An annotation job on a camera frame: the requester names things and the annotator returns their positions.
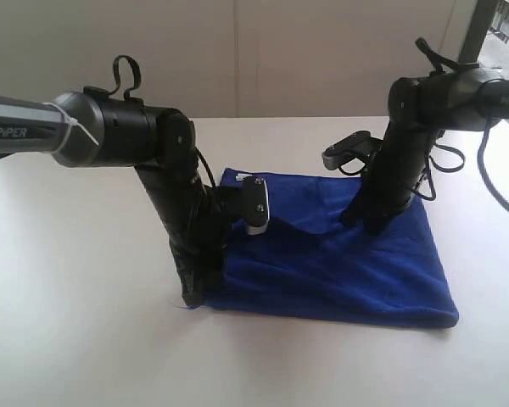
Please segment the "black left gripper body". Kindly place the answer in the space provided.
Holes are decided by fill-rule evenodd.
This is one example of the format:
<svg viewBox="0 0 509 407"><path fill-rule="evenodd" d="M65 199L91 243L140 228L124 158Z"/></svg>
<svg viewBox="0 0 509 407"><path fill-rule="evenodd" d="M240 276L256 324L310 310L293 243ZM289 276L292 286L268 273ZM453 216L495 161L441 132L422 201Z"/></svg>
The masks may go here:
<svg viewBox="0 0 509 407"><path fill-rule="evenodd" d="M180 275L220 280L229 222L214 189L201 180L199 165L140 164L135 171L168 233Z"/></svg>

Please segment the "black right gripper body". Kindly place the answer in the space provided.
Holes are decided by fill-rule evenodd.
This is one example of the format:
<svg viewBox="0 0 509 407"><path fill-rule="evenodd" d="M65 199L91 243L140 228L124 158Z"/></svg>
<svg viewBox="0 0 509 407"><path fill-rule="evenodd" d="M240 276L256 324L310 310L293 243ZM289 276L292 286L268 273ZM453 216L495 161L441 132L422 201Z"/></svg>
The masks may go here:
<svg viewBox="0 0 509 407"><path fill-rule="evenodd" d="M407 209L434 142L434 130L390 122L362 177L357 194L361 213L397 215Z"/></svg>

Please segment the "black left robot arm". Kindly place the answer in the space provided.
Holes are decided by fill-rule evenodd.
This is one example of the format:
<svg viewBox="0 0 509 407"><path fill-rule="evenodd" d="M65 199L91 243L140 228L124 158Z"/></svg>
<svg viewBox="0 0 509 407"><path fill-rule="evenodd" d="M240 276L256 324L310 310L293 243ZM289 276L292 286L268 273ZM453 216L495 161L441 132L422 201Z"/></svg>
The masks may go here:
<svg viewBox="0 0 509 407"><path fill-rule="evenodd" d="M0 97L0 158L14 153L48 153L68 168L132 167L169 236L185 305L198 308L221 285L227 228L180 110L90 87L51 103Z"/></svg>

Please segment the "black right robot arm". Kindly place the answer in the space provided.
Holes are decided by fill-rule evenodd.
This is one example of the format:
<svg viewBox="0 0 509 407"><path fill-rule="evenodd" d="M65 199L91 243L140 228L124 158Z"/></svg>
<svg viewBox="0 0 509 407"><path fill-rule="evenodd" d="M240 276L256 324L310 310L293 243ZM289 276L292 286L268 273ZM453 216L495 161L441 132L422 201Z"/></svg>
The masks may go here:
<svg viewBox="0 0 509 407"><path fill-rule="evenodd" d="M485 136L509 119L509 80L484 68L423 78L400 78L389 92L389 123L383 138L368 131L346 137L345 152L360 161L361 186L339 219L362 223L378 233L414 198L433 201L436 192L420 192L433 180L431 151L447 131L481 131Z"/></svg>

